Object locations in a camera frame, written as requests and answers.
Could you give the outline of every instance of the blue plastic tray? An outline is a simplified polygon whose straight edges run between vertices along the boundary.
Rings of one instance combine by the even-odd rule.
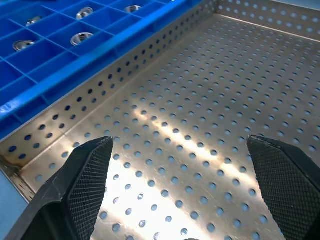
[[[0,139],[191,9],[201,0],[1,2]],[[141,9],[128,13],[132,5]],[[76,19],[90,7],[93,13]],[[26,26],[29,19],[42,19]],[[81,32],[93,36],[77,46]],[[35,44],[15,51],[16,41]]]

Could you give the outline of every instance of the stainless steel tray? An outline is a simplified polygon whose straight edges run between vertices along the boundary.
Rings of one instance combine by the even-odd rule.
[[[320,14],[257,0],[221,0],[213,14],[216,4],[205,1],[5,139],[2,168],[21,193],[30,200],[74,147],[111,135],[92,239],[284,239],[246,137],[319,159]],[[6,152],[13,144],[21,151]]]

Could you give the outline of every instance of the blue compartment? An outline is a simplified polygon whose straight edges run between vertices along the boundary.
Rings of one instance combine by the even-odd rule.
[[[118,0],[115,3],[111,4],[110,7],[119,9],[121,11],[125,11],[126,7],[136,5],[141,7],[141,9],[139,9],[140,11],[144,8],[144,6],[146,6],[151,2],[152,2],[151,0]]]
[[[127,28],[133,26],[134,24],[136,24],[140,20],[141,20],[140,17],[129,15],[129,16],[121,19],[117,23],[107,27],[105,30],[108,33],[111,33],[113,35],[117,35],[117,34],[123,32],[124,30],[126,30]]]
[[[0,4],[0,139],[201,0],[13,0]],[[141,7],[128,13],[125,8]],[[93,13],[81,20],[85,7]],[[41,16],[26,26],[29,19]],[[93,36],[77,46],[78,33]],[[16,41],[35,44],[16,52]]]
[[[39,21],[41,22],[43,19],[45,19],[53,13],[54,12],[52,10],[49,10],[48,8],[43,7],[41,5],[32,5],[10,15],[9,18],[22,26],[26,26],[28,20],[33,19],[34,17],[41,17],[41,20]]]
[[[22,73],[16,70],[14,67],[8,63],[1,61],[0,62],[0,89],[7,86],[8,84],[14,82],[22,76]]]
[[[94,14],[96,11],[98,11],[99,9],[104,8],[103,5],[97,4],[95,2],[92,1],[83,1],[77,5],[74,5],[72,7],[67,8],[66,10],[64,10],[62,13],[71,17],[71,18],[76,18],[77,14],[79,13],[79,11],[83,8],[92,8],[93,13]]]
[[[99,32],[99,29],[95,27],[87,25],[83,22],[76,22],[58,31],[56,34],[51,35],[49,39],[66,49],[70,49],[74,47],[70,42],[74,35],[79,33],[91,33],[94,35],[97,32]]]
[[[8,58],[8,62],[20,71],[28,73],[63,51],[61,47],[43,40]]]
[[[85,17],[82,21],[96,28],[105,29],[126,16],[128,16],[128,14],[123,11],[107,7],[106,9]]]
[[[6,18],[0,19],[0,23],[1,23],[0,38],[21,29],[20,25]]]
[[[31,25],[29,29],[39,35],[47,37],[74,22],[75,20],[70,17],[57,13]]]
[[[24,52],[26,49],[29,49],[30,47],[33,47],[33,46],[30,46],[24,50],[21,50],[20,52],[17,52],[15,49],[14,49],[14,44],[15,42],[17,41],[25,41],[25,40],[30,40],[30,41],[34,41],[34,42],[37,42],[41,39],[41,37],[27,29],[22,29],[22,30],[19,30],[17,32],[15,32],[14,34],[11,34],[9,35],[8,37],[6,38],[2,38],[0,40],[0,56],[5,58],[11,54],[14,54],[14,53],[22,53]]]

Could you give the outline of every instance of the metal floor of tray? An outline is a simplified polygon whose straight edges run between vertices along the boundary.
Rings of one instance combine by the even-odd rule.
[[[261,197],[246,137],[281,140],[316,158],[319,61],[315,41],[215,14],[34,159],[22,178],[37,191],[38,175],[61,166],[74,147],[111,135],[92,239],[284,239]]]

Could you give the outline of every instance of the perforated sheet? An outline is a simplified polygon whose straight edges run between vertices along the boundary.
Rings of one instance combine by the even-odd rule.
[[[316,42],[215,14],[24,167],[22,177],[37,191],[74,147],[111,135],[93,239],[284,239],[245,139],[282,140],[315,159],[319,61]]]

